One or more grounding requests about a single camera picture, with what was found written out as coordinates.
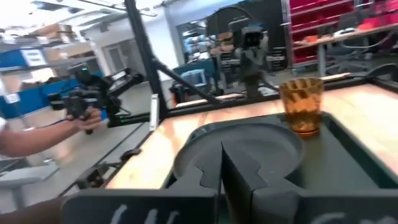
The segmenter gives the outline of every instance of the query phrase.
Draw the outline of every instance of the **human hand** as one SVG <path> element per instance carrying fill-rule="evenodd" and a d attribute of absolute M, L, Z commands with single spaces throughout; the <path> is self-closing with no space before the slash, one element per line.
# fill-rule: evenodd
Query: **human hand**
<path fill-rule="evenodd" d="M 83 121 L 84 117 L 73 119 L 72 115 L 67 116 L 67 120 L 74 122 L 75 126 L 81 131 L 94 130 L 101 124 L 101 111 L 96 108 L 89 107 L 87 112 L 90 114 L 87 120 Z"/>

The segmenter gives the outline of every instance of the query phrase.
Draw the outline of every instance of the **ceiling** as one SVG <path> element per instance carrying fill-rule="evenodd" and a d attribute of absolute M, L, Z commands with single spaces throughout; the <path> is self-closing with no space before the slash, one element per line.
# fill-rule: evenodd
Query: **ceiling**
<path fill-rule="evenodd" d="M 153 8 L 162 0 L 136 0 L 137 8 Z M 0 28 L 30 32 L 56 22 L 87 25 L 110 15 L 125 13 L 123 0 L 13 0 L 0 7 Z"/>

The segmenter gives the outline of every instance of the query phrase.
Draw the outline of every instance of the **table surface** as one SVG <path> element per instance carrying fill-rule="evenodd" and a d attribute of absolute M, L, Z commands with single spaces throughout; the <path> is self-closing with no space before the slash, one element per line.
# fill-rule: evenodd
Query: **table surface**
<path fill-rule="evenodd" d="M 107 186 L 108 189 L 159 189 L 190 133 L 204 124 L 283 112 L 280 100 L 166 119 Z M 348 128 L 386 166 L 398 174 L 398 95 L 374 85 L 326 91 L 323 110 Z"/>
<path fill-rule="evenodd" d="M 309 47 L 309 46 L 316 46 L 316 45 L 320 45 L 320 44 L 327 44 L 327 43 L 332 43 L 332 42 L 340 42 L 342 40 L 351 39 L 351 38 L 355 38 L 355 37 L 359 37 L 359 36 L 363 36 L 363 35 L 375 34 L 377 32 L 388 31 L 388 30 L 392 30 L 392 29 L 395 29 L 395 28 L 398 28 L 398 23 L 389 24 L 389 25 L 381 26 L 381 27 L 376 27 L 376 28 L 373 28 L 373 29 L 357 30 L 356 32 L 352 32 L 352 33 L 349 33 L 349 34 L 343 34 L 343 35 L 339 35 L 339 36 L 336 36 L 336 37 L 324 36 L 324 37 L 319 38 L 317 41 L 310 42 L 310 43 L 296 41 L 294 43 L 295 44 L 299 44 L 300 46 L 294 47 L 294 50 L 301 49 L 301 48 L 304 48 L 304 47 Z"/>

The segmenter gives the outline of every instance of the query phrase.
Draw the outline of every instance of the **black tray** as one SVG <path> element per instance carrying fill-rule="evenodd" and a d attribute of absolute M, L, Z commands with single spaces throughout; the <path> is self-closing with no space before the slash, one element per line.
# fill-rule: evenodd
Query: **black tray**
<path fill-rule="evenodd" d="M 331 114 L 323 113 L 320 134 L 303 139 L 302 165 L 287 177 L 307 190 L 322 192 L 398 189 L 398 178 Z M 287 128 L 285 116 L 272 114 L 204 125 L 191 133 L 189 142 L 202 134 L 237 123 L 272 123 Z M 167 188 L 175 182 L 170 175 Z"/>

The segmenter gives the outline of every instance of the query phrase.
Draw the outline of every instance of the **red shelving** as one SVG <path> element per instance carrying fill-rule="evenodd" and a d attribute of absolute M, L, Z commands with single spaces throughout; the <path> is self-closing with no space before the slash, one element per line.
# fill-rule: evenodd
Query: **red shelving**
<path fill-rule="evenodd" d="M 318 28 L 337 24 L 340 15 L 354 10 L 353 0 L 290 0 L 292 41 L 317 35 Z M 317 47 L 293 50 L 294 63 L 317 59 Z"/>

